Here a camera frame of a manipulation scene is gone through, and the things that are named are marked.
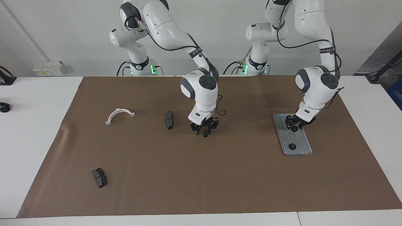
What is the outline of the white wall socket box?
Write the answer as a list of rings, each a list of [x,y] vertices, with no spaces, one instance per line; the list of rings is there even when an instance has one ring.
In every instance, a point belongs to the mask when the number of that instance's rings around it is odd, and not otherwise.
[[[36,76],[66,76],[68,73],[61,61],[34,61],[32,70]]]

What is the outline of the black stand pole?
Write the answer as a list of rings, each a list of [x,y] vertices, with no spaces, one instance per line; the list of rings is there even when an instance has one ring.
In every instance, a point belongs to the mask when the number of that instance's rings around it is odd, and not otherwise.
[[[402,63],[402,50],[400,50],[394,57],[392,57],[392,59],[388,63],[386,63],[379,70],[368,73],[366,75],[366,79],[368,79],[370,83],[376,83],[382,74],[384,74],[387,70],[398,66],[400,63]]]

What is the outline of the silver metal tray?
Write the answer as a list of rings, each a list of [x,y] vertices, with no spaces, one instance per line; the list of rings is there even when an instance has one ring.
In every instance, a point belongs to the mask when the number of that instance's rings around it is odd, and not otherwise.
[[[286,114],[274,114],[273,120],[280,141],[280,146],[285,155],[309,155],[312,154],[312,149],[304,128],[299,129],[297,132],[291,131],[286,128],[285,118]],[[289,149],[289,144],[294,143],[297,148],[295,150]]]

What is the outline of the brown paper table mat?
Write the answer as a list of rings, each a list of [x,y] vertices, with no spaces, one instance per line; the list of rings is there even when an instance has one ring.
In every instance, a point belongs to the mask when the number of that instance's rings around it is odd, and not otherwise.
[[[273,115],[297,109],[294,80],[221,77],[227,114],[203,137],[179,77],[85,77],[17,217],[402,209],[339,96],[305,127],[313,153],[283,154]],[[106,125],[117,108],[135,116]]]

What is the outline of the blue crate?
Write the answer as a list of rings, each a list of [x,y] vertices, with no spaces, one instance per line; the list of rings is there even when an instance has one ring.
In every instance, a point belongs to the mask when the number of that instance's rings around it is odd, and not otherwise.
[[[393,102],[398,106],[398,108],[402,111],[402,78],[399,79],[396,83],[390,86],[386,93],[393,100]]]

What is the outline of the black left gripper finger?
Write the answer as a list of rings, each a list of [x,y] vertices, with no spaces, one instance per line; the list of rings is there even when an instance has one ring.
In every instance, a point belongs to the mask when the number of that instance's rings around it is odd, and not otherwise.
[[[316,118],[312,118],[312,120],[310,120],[309,122],[307,122],[307,121],[305,121],[305,120],[300,119],[300,120],[299,120],[300,123],[298,124],[298,128],[299,128],[299,129],[302,129],[304,126],[312,124],[315,120],[316,120]]]
[[[298,117],[296,115],[288,115],[285,118],[285,124],[287,129],[291,129],[294,125],[298,124]]]

